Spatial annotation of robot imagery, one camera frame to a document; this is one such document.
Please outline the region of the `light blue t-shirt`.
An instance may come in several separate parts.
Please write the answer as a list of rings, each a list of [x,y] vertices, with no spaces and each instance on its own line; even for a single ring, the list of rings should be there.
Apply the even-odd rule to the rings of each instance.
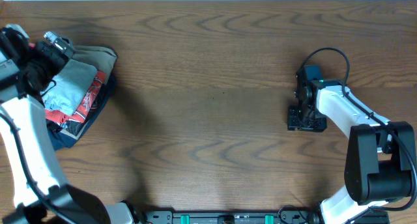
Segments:
[[[42,100],[48,111],[73,115],[91,86],[98,70],[89,64],[70,59],[53,77]]]

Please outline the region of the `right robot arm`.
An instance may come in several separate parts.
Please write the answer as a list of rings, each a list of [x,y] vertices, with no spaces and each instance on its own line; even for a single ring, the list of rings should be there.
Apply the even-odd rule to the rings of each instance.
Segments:
[[[349,140],[345,184],[308,214],[308,223],[387,222],[388,212],[416,202],[416,145],[409,123],[372,111],[339,79],[300,79],[295,96],[289,130],[323,132],[331,120]]]

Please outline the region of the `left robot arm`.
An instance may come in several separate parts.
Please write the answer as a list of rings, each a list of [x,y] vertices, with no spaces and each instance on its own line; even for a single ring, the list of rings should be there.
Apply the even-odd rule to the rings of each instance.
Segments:
[[[18,25],[1,28],[1,137],[14,179],[13,213],[3,223],[139,223],[126,201],[104,205],[72,186],[63,173],[46,126],[41,93],[74,54],[54,32],[30,45]]]

